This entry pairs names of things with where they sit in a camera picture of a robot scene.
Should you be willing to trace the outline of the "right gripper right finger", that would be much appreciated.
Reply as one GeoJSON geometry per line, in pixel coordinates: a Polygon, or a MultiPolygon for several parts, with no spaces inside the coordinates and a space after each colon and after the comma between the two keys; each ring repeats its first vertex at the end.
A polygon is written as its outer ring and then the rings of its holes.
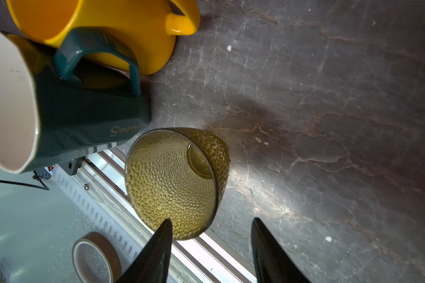
{"type": "Polygon", "coordinates": [[[252,222],[251,245],[257,282],[307,283],[309,281],[260,218],[255,218],[252,222]]]}

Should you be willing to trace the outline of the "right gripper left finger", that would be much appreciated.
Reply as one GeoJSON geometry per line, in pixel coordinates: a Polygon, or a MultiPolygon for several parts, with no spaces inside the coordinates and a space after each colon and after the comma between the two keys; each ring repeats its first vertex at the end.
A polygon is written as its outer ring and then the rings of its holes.
{"type": "Polygon", "coordinates": [[[166,219],[117,283],[166,283],[172,240],[172,222],[166,219]]]}

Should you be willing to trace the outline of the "olive green glass cup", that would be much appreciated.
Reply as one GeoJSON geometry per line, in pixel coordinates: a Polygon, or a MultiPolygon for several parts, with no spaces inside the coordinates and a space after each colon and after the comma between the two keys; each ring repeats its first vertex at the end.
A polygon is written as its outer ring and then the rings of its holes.
{"type": "Polygon", "coordinates": [[[172,222],[173,238],[188,240],[212,224],[230,169],[229,147],[212,132],[155,129],[136,139],[125,165],[125,187],[144,224],[172,222]]]}

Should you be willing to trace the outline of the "white cup dark green base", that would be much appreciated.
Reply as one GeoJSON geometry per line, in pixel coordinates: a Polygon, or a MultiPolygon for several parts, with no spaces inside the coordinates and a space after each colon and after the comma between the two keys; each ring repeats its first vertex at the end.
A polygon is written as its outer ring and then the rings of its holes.
{"type": "Polygon", "coordinates": [[[72,29],[59,48],[0,31],[0,168],[19,174],[127,142],[151,120],[131,50],[72,29]]]}

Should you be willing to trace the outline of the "round grey disc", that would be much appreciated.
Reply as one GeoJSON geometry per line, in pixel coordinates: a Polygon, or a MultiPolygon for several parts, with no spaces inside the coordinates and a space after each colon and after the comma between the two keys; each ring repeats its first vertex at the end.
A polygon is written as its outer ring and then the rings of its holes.
{"type": "Polygon", "coordinates": [[[83,283],[114,283],[122,274],[118,253],[98,232],[89,232],[74,243],[72,261],[83,283]]]}

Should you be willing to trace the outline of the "yellow mug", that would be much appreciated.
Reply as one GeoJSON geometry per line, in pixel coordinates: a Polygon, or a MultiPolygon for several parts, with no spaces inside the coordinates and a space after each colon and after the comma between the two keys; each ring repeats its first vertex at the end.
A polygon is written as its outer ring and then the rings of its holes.
{"type": "Polygon", "coordinates": [[[58,48],[74,28],[97,28],[130,48],[140,75],[151,75],[169,61],[178,35],[200,26],[197,1],[10,0],[10,14],[33,41],[58,48]]]}

